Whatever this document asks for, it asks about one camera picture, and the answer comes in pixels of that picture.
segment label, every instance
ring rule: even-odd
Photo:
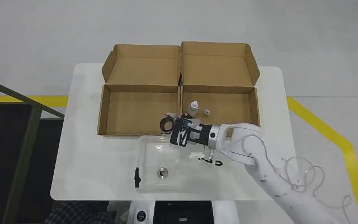
[[[190,152],[189,158],[204,158],[205,155],[202,152]]]

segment yellow line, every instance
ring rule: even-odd
[[[66,107],[68,96],[27,96],[41,104],[50,107]],[[21,102],[11,96],[0,96],[0,102]]]
[[[309,125],[311,125],[314,129],[316,129],[341,149],[343,153],[343,159],[346,163],[349,179],[351,180],[356,203],[358,204],[358,161],[354,153],[352,143],[341,136],[338,132],[333,130],[325,122],[320,120],[312,112],[307,110],[304,106],[299,104],[292,97],[287,97],[287,103],[290,110],[292,110],[296,115],[306,121]]]

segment cardboard box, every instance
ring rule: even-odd
[[[260,76],[248,44],[183,42],[181,113],[199,103],[196,118],[205,124],[260,126],[256,81]]]
[[[160,135],[166,112],[180,112],[180,46],[115,45],[102,68],[97,134]]]

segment white cable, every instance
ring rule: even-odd
[[[244,153],[246,153],[247,155],[251,155],[251,153],[246,152],[245,146],[244,146],[245,140],[246,140],[248,137],[251,137],[251,136],[254,136],[254,137],[256,137],[258,140],[260,140],[261,144],[263,145],[263,148],[265,149],[265,157],[266,157],[266,160],[268,161],[268,163],[270,164],[270,166],[273,168],[274,173],[277,174],[277,172],[276,172],[276,167],[272,164],[272,162],[270,161],[270,159],[269,159],[269,157],[268,157],[268,155],[267,155],[267,149],[266,149],[265,143],[264,143],[264,141],[263,141],[259,136],[254,135],[254,134],[249,134],[249,135],[247,135],[247,136],[244,136],[244,137],[242,137],[242,138],[236,140],[235,142],[233,142],[233,143],[231,143],[231,144],[235,144],[235,143],[238,143],[239,141],[242,141],[242,144],[241,144],[242,150],[243,150]],[[304,160],[304,161],[306,161],[308,164],[310,164],[310,168],[305,171],[304,184],[303,184],[303,185],[299,185],[299,184],[294,184],[294,183],[292,183],[292,182],[291,182],[291,179],[290,179],[290,176],[289,176],[289,174],[288,174],[288,164],[289,164],[289,161],[292,160],[292,159],[294,159],[294,158],[295,158],[295,159],[298,158],[298,159]],[[323,169],[322,169],[320,166],[313,166],[312,163],[311,163],[310,161],[308,161],[306,158],[296,157],[296,156],[295,156],[295,157],[291,157],[291,158],[289,158],[288,160],[286,160],[285,172],[286,172],[286,175],[287,175],[287,177],[288,177],[288,180],[286,180],[281,174],[278,174],[278,176],[280,176],[280,177],[283,178],[288,184],[290,184],[290,186],[292,187],[292,189],[293,189],[294,191],[296,191],[296,192],[298,192],[298,193],[303,193],[303,192],[306,192],[307,187],[312,184],[312,182],[313,182],[313,180],[314,180],[314,178],[315,178],[315,168],[318,168],[318,169],[321,170],[321,172],[322,172],[322,180],[321,180],[321,182],[317,185],[317,187],[315,187],[315,188],[313,189],[313,191],[312,191],[313,197],[315,197],[322,205],[324,205],[324,206],[326,206],[326,207],[328,207],[328,208],[331,208],[331,209],[342,209],[342,210],[343,210],[343,213],[344,213],[344,215],[345,215],[345,217],[346,217],[346,219],[347,219],[347,221],[348,221],[348,223],[351,224],[351,221],[350,221],[350,219],[348,218],[348,215],[347,215],[346,210],[345,210],[345,208],[346,208],[347,206],[349,206],[349,205],[351,204],[351,202],[352,202],[352,198],[351,198],[350,195],[344,196],[344,198],[343,198],[343,200],[342,200],[342,206],[339,206],[339,207],[329,206],[329,205],[325,204],[323,201],[321,201],[320,199],[318,199],[318,198],[316,197],[315,191],[318,190],[318,188],[320,188],[320,187],[323,185],[324,178],[325,178],[324,171],[323,171]],[[309,183],[307,183],[307,175],[308,175],[308,173],[310,172],[310,170],[313,170],[313,177],[312,177],[312,180],[311,180]],[[300,186],[301,186],[301,187],[304,187],[304,189],[303,189],[303,190],[297,190],[298,187],[300,187]]]

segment plaid shirt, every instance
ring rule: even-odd
[[[66,201],[44,223],[112,224],[117,212],[107,212],[107,206],[108,201]]]

